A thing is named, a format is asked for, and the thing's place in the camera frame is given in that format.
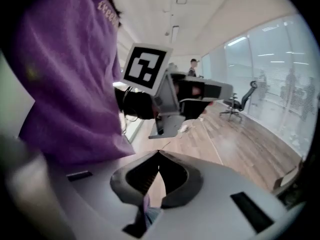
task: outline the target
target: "ceiling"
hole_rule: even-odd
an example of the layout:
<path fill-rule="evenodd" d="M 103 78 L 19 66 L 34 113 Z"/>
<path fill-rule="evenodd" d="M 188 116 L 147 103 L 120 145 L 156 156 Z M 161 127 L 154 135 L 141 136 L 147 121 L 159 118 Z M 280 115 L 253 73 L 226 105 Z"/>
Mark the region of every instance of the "ceiling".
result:
<path fill-rule="evenodd" d="M 122 11 L 118 54 L 123 66 L 133 43 L 164 45 L 174 56 L 203 56 L 239 34 L 296 12 L 288 0 L 114 0 Z M 172 27 L 179 26 L 171 43 Z"/>

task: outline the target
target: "black slot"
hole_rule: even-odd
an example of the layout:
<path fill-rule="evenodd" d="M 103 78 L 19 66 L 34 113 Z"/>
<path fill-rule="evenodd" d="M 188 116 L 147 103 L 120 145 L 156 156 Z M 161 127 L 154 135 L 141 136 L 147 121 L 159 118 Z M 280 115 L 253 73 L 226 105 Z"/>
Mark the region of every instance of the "black slot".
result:
<path fill-rule="evenodd" d="M 84 178 L 90 177 L 92 175 L 93 174 L 90 171 L 85 170 L 85 171 L 68 174 L 66 177 L 70 182 L 74 182 L 74 181 L 78 181 L 78 180 L 82 180 Z"/>
<path fill-rule="evenodd" d="M 274 223 L 244 192 L 230 197 L 257 233 Z"/>

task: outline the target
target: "office chair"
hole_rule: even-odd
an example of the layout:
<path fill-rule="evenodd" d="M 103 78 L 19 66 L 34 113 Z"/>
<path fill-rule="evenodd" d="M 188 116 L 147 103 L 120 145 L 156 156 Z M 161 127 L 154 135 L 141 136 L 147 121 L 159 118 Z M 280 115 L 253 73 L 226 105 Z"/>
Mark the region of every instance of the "office chair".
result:
<path fill-rule="evenodd" d="M 228 121 L 230 121 L 231 115 L 235 115 L 236 117 L 240 118 L 240 121 L 242 120 L 242 117 L 239 115 L 239 111 L 243 111 L 245 109 L 245 105 L 249 97 L 252 95 L 252 93 L 257 89 L 257 82 L 251 81 L 250 82 L 250 90 L 242 97 L 241 103 L 237 101 L 236 93 L 233 94 L 233 96 L 229 99 L 224 99 L 223 103 L 228 105 L 228 109 L 225 112 L 220 112 L 219 116 L 222 114 L 230 114 Z"/>

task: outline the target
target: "glass wall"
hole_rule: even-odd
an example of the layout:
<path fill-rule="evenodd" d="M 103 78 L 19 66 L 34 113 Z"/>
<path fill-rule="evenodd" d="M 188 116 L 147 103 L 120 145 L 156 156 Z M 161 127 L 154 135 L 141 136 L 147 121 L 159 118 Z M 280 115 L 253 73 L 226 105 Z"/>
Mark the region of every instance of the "glass wall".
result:
<path fill-rule="evenodd" d="M 223 51 L 220 46 L 209 53 L 211 79 L 232 84 L 239 101 L 255 80 L 258 88 L 244 113 L 305 157 L 316 123 L 320 57 L 303 18 L 292 15 L 255 27 L 226 42 Z"/>

